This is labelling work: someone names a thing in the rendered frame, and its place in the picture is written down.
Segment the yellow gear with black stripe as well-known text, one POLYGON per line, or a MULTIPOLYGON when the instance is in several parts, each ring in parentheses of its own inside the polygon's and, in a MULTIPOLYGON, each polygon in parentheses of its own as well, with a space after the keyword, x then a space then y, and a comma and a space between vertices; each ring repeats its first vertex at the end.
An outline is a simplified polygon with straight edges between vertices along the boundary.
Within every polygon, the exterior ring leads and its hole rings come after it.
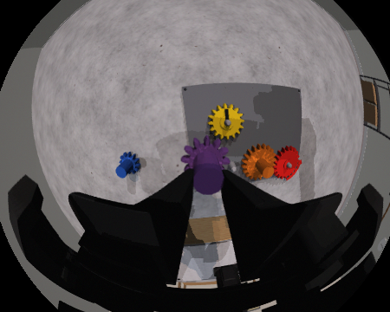
POLYGON ((222 139, 224 136, 228 140, 230 138, 230 135, 232 135, 232 138, 234 139, 234 133, 237 132, 240 134, 239 129, 243 128, 243 126, 240 125, 240 122, 244 122, 243 119, 240 119, 240 117, 243 117, 241 114, 238 114, 239 110, 237 108, 233 109, 233 104, 229 105, 229 108, 227 108, 226 103, 224 103, 223 107, 220 107, 219 105, 216 105, 218 108, 218 111, 212 110, 214 115, 208 115, 208 117, 211 119, 208 121, 209 125, 212 125, 209 128, 209 131, 215 131, 213 133, 213 136, 219 135, 219 138, 222 139), (226 119, 229 119, 231 122, 230 126, 225 125, 226 119))

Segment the red gear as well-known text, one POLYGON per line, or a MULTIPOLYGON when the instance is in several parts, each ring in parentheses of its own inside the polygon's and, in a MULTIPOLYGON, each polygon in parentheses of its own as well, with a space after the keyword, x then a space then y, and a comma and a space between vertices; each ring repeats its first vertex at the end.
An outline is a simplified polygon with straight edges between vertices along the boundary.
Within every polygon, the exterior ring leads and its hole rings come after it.
POLYGON ((276 162, 274 167, 274 174, 278 178, 286 178, 292 173, 293 170, 296 170, 296 166, 298 166, 299 155, 294 146, 286 146, 285 149, 282 148, 282 151, 279 152, 279 155, 275 155, 276 162), (291 163, 292 167, 286 166, 286 163, 291 163))

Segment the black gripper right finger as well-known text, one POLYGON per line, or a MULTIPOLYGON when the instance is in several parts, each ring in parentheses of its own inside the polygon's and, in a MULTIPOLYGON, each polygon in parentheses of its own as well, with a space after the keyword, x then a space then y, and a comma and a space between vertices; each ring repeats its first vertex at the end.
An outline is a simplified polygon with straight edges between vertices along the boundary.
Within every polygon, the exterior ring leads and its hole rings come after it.
POLYGON ((300 226, 335 212, 343 197, 335 192, 288 204, 229 170, 222 173, 222 201, 241 283, 260 278, 257 272, 277 256, 300 226))

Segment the blue gear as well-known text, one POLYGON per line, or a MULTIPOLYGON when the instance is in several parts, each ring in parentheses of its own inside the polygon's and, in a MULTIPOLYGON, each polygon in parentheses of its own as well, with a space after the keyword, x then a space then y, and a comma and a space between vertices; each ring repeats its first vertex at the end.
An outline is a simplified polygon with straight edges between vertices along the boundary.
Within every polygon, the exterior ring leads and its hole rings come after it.
POLYGON ((120 165, 115 169, 116 176, 123 179, 127 174, 135 174, 136 171, 140 169, 140 163, 137 163, 139 162, 139 159, 136 159, 135 155, 123 153, 123 155, 120 156, 120 159, 120 165))

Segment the orange gear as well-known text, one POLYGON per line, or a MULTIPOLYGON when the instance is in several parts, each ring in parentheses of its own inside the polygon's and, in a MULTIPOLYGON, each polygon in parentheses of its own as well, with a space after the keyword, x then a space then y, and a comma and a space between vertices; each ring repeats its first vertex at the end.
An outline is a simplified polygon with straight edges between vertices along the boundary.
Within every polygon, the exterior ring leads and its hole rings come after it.
POLYGON ((244 153, 246 159, 241 159, 244 164, 243 167, 244 176, 250 177, 250 180, 261 179, 261 177, 270 178, 274 173, 274 167, 277 159, 275 159, 274 149, 270 146, 266 146, 262 143, 257 143, 257 148, 251 146, 251 150, 247 149, 247 153, 244 153))

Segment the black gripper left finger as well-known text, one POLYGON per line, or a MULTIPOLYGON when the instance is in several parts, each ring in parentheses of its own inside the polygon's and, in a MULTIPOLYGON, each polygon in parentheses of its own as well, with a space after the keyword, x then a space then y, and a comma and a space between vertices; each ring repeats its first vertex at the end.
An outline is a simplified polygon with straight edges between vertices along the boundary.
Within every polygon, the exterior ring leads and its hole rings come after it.
POLYGON ((68 195, 84 230, 151 252, 165 284, 177 283, 185 234, 194 198, 195 169, 187 169, 149 198, 135 205, 81 192, 68 195))

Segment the purple gear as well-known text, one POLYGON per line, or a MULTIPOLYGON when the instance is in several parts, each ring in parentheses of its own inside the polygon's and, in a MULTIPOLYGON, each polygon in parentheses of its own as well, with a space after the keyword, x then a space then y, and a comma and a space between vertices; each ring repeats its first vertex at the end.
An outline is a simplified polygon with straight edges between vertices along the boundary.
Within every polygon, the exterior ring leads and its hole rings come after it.
POLYGON ((222 190, 224 184, 224 175, 222 170, 225 170, 223 164, 230 164, 229 157, 226 155, 229 150, 227 148, 219 148, 220 139, 213 141, 210 145, 208 135, 205 136, 203 142, 194 139, 195 146, 185 146, 185 151, 191 155, 181 157, 182 162, 188 163, 185 166, 187 169, 195 169, 194 187, 202 194, 215 194, 222 190))

